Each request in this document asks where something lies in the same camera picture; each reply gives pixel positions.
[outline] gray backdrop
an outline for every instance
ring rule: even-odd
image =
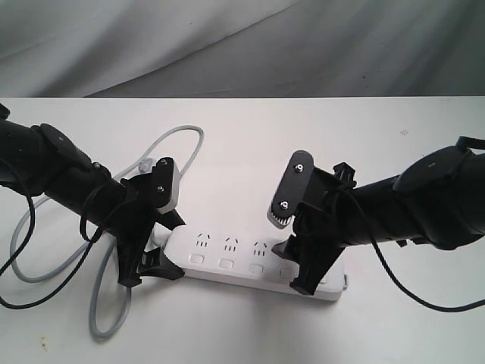
[[[0,0],[0,96],[485,95],[481,0]]]

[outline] white table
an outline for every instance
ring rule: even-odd
[[[455,143],[485,137],[484,98],[417,99],[3,99],[10,119],[50,123],[114,173],[161,133],[181,124],[205,129],[206,141],[182,181],[178,210],[188,224],[284,237],[266,220],[272,193],[297,149],[330,170],[348,162],[359,185],[402,172]],[[185,162],[196,134],[156,149]],[[26,210],[23,197],[0,190],[0,258]],[[30,274],[53,268],[81,243],[79,217],[55,203],[39,210],[20,258]],[[370,246],[344,253],[349,289],[336,304],[184,278],[145,279],[130,315],[107,343],[87,327],[91,287],[106,249],[101,240],[56,298],[25,311],[0,308],[0,362],[482,363],[485,308],[443,314],[414,303],[392,284]],[[485,297],[485,244],[453,253],[431,246],[382,245],[402,282],[431,302],[458,305]],[[99,307],[106,326],[119,309],[117,272],[108,270]],[[28,302],[59,280],[34,287],[10,272],[2,295]]]

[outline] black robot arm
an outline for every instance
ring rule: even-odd
[[[23,127],[7,121],[8,115],[0,105],[0,185],[29,198],[44,193],[77,213],[80,233],[91,243],[104,231],[114,235],[118,283],[126,287],[147,275],[183,276],[160,248],[145,252],[155,223],[171,230],[184,224],[175,210],[179,172],[172,158],[159,160],[151,173],[118,182],[59,130],[48,124]],[[98,226],[92,237],[87,221]]]
[[[268,210],[279,228],[294,218],[294,234],[273,248],[299,264],[290,286],[314,294],[348,246],[374,243],[378,250],[377,242],[404,246],[411,240],[453,250],[480,239],[485,234],[485,154],[470,148],[484,144],[461,137],[399,176],[359,188],[346,163],[330,174],[316,168],[307,152],[295,152]]]

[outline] white cable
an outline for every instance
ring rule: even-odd
[[[192,152],[192,155],[189,157],[189,160],[186,162],[186,164],[183,166],[182,170],[180,171],[180,178],[183,177],[183,175],[187,172],[189,169],[190,165],[194,162],[194,159],[196,158],[197,154],[199,154],[199,150],[202,147],[202,144],[204,143],[204,130],[200,127],[197,127],[195,125],[183,125],[180,127],[175,127],[173,129],[170,129],[167,133],[162,134],[143,154],[140,158],[136,160],[133,164],[131,164],[129,167],[125,168],[122,170],[122,172],[118,173],[116,176],[114,176],[115,180],[120,180],[122,177],[124,177],[126,174],[130,173],[133,169],[136,167],[140,167],[140,170],[146,170],[149,169],[147,168],[147,163],[150,163],[148,161],[148,156],[150,152],[158,145],[160,144],[165,138],[170,136],[173,133],[182,131],[182,130],[194,130],[199,134],[199,141],[197,142],[196,147],[194,148],[194,151]],[[34,204],[35,209],[40,207],[43,203],[49,201],[50,198],[47,196],[42,197],[36,203]],[[22,230],[22,227],[25,225],[27,220],[29,219],[29,212],[26,212],[22,218],[19,220],[17,227],[15,228],[15,231],[12,235],[11,242],[10,242],[10,254],[12,255],[13,252],[17,248],[17,241],[18,241],[18,236],[20,234],[20,231]],[[80,248],[78,248],[65,262],[63,262],[61,265],[59,265],[56,269],[50,271],[49,273],[45,275],[41,275],[39,277],[27,277],[19,268],[17,261],[12,262],[12,268],[14,270],[14,273],[16,276],[21,279],[24,282],[27,283],[39,283],[43,281],[47,281],[55,276],[57,276],[59,273],[61,273],[63,270],[65,270],[79,255],[83,253],[83,251],[87,248],[89,243],[85,242]],[[106,266],[108,265],[108,260],[111,254],[114,252],[116,247],[115,239],[111,238],[110,239],[110,245],[108,247],[108,250],[106,250],[105,256],[103,257],[103,260],[101,262],[101,265],[99,266],[98,274],[96,275],[94,287],[92,289],[92,296],[91,296],[91,302],[89,304],[89,330],[91,331],[91,335],[95,339],[99,340],[106,340],[112,337],[116,331],[119,330],[119,328],[123,325],[125,319],[128,316],[128,312],[130,311],[130,304],[131,304],[131,288],[126,289],[126,295],[124,297],[123,301],[123,306],[120,311],[120,315],[118,316],[116,322],[107,330],[107,331],[100,331],[98,329],[98,325],[96,322],[96,311],[97,311],[97,303],[98,303],[98,297],[99,297],[99,289],[101,287],[102,283],[102,278],[105,273]]]

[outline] outlet socket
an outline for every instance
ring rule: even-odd
[[[174,229],[164,252],[189,278],[298,294],[289,287],[298,275],[298,265],[271,252],[271,247],[279,242],[248,234],[197,231],[184,225]],[[345,288],[340,257],[318,285],[315,295],[305,297],[338,300]]]

